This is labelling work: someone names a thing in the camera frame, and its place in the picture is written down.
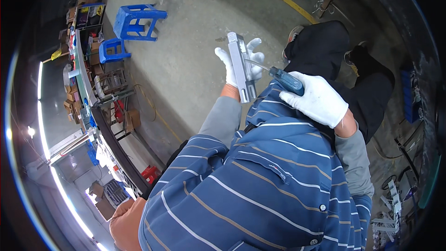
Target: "blue screwdriver handle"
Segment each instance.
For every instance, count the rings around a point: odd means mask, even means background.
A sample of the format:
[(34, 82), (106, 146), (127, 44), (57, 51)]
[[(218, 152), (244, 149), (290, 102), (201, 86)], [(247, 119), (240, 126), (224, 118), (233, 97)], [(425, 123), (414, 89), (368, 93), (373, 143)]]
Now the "blue screwdriver handle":
[(299, 96), (304, 95), (304, 86), (301, 81), (288, 74), (282, 69), (271, 67), (269, 75), (276, 79), (287, 91)]

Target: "gray sleeve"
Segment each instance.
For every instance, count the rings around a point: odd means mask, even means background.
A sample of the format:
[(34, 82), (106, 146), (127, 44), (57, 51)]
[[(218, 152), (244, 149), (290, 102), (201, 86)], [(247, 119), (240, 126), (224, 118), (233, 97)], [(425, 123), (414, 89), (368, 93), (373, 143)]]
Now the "gray sleeve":
[(365, 142), (358, 122), (356, 132), (348, 138), (336, 136), (334, 139), (336, 152), (344, 169), (347, 186), (351, 195), (367, 195), (372, 198), (375, 187), (370, 180), (368, 166), (370, 162), (365, 148)]
[(213, 136), (229, 148), (234, 133), (239, 129), (241, 116), (242, 106), (236, 99), (220, 96), (198, 133)]

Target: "screwdriver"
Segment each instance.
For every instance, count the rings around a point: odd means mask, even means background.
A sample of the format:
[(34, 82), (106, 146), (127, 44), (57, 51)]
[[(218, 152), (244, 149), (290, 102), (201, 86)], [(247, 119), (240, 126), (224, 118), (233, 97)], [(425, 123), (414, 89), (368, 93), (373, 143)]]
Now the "screwdriver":
[(284, 70), (278, 69), (274, 66), (268, 68), (258, 62), (249, 59), (245, 59), (245, 61), (267, 70), (269, 72), (269, 75), (277, 80), (287, 91), (293, 92), (294, 94), (297, 94), (299, 96), (304, 95), (304, 86), (302, 82), (292, 75), (288, 74)]

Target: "glove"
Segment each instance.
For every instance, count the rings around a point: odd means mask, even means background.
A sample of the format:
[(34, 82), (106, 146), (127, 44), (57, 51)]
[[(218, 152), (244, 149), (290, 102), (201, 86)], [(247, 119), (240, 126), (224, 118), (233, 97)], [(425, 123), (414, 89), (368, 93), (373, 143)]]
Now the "glove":
[[(246, 45), (246, 49), (248, 50), (248, 58), (260, 64), (263, 64), (263, 60), (265, 59), (265, 55), (263, 53), (253, 53), (254, 48), (262, 43), (260, 38), (255, 38), (251, 40), (251, 42)], [(234, 72), (234, 67), (232, 66), (231, 57), (220, 47), (215, 48), (215, 54), (220, 58), (221, 61), (226, 66), (226, 83), (232, 86), (237, 86), (236, 74)], [(250, 80), (258, 81), (262, 78), (262, 68), (251, 63), (246, 62), (246, 66), (251, 67), (251, 75), (248, 76)]]
[(279, 97), (312, 120), (335, 128), (347, 113), (348, 104), (343, 98), (321, 76), (309, 76), (299, 72), (289, 74), (302, 82), (304, 95), (282, 91)]

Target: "logo on shirt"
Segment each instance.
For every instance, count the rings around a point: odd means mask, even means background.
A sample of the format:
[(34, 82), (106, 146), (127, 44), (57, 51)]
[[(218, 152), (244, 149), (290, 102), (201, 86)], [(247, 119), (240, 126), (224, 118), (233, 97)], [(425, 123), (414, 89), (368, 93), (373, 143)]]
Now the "logo on shirt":
[(270, 166), (271, 168), (273, 168), (273, 169), (275, 169), (276, 171), (278, 171), (278, 172), (279, 172), (279, 175), (280, 175), (283, 179), (285, 179), (285, 176), (281, 173), (281, 171), (280, 171), (276, 166), (273, 166), (273, 165), (268, 165), (268, 166)]

